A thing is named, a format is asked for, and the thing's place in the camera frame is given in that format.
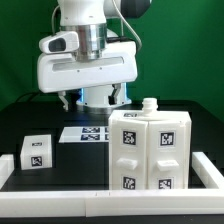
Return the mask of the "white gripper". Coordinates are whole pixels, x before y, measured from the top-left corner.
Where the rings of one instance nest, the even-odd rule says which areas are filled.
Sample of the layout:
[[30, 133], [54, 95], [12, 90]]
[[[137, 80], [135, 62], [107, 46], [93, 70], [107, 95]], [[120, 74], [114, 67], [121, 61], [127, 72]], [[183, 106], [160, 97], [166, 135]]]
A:
[[58, 92], [64, 110], [68, 111], [65, 91], [113, 84], [108, 102], [118, 104], [120, 83], [137, 78], [135, 54], [133, 41], [107, 44], [101, 58], [83, 62], [77, 61], [71, 53], [41, 54], [37, 69], [39, 89], [44, 93]]

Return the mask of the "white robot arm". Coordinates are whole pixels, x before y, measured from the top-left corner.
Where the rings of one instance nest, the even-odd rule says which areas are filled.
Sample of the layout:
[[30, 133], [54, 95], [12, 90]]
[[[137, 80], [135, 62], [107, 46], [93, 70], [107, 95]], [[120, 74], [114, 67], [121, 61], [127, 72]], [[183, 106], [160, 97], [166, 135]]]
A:
[[152, 0], [57, 0], [60, 30], [39, 42], [37, 78], [44, 93], [56, 92], [65, 109], [66, 93], [81, 91], [77, 104], [95, 111], [110, 111], [129, 104], [126, 84], [137, 78], [135, 55], [139, 37], [129, 39], [107, 28], [108, 18], [129, 26], [141, 17]]

